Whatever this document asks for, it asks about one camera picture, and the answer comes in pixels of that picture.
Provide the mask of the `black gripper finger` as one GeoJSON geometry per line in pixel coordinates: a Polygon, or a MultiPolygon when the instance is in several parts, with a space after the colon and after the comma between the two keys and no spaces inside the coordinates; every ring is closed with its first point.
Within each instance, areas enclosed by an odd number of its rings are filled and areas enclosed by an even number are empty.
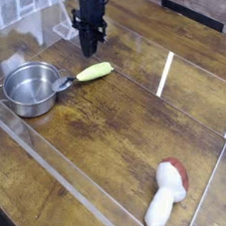
{"type": "Polygon", "coordinates": [[[88,58],[97,51],[98,40],[94,32],[82,30],[79,37],[83,55],[88,58]]]}

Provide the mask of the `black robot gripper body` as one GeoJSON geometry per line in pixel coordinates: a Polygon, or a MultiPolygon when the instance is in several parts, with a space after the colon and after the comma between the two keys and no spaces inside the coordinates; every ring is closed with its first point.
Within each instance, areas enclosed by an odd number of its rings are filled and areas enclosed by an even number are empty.
{"type": "Polygon", "coordinates": [[[97,37],[98,41],[102,43],[107,37],[107,22],[104,20],[106,14],[105,6],[110,0],[79,0],[79,8],[74,9],[73,26],[75,29],[92,31],[97,37]]]}

